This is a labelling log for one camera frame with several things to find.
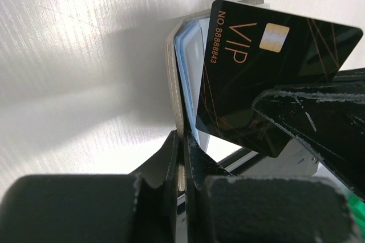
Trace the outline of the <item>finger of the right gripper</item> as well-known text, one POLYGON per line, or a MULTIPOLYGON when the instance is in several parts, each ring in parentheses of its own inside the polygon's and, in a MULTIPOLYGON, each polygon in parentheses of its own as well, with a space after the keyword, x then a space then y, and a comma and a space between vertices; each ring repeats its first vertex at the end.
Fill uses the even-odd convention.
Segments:
POLYGON ((364 197, 363 68, 340 71, 331 83, 265 90, 252 107, 364 197))

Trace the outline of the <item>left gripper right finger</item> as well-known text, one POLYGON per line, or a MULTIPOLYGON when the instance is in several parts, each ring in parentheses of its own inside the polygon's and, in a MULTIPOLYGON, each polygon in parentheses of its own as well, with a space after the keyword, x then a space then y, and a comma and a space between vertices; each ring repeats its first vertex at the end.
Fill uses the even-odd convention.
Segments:
POLYGON ((356 221, 325 177, 233 176, 186 133, 189 242, 355 242, 356 221))

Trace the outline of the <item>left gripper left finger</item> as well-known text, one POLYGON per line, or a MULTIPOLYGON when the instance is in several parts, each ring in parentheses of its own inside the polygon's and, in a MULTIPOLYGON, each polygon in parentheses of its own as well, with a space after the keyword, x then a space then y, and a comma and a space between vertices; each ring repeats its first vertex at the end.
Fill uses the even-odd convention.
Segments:
POLYGON ((179 137, 128 175, 28 175, 1 201, 2 242, 174 242, 179 137))

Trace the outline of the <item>grey leather card holder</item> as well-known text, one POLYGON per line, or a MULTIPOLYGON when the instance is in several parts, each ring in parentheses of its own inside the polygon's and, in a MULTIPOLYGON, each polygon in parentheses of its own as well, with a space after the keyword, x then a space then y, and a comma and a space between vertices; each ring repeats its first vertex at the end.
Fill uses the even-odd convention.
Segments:
POLYGON ((202 151, 219 164, 241 147, 229 144, 227 152, 209 152, 214 143, 211 135, 195 126, 209 17, 208 9, 178 18, 166 39, 165 59, 178 136, 191 131, 202 151))

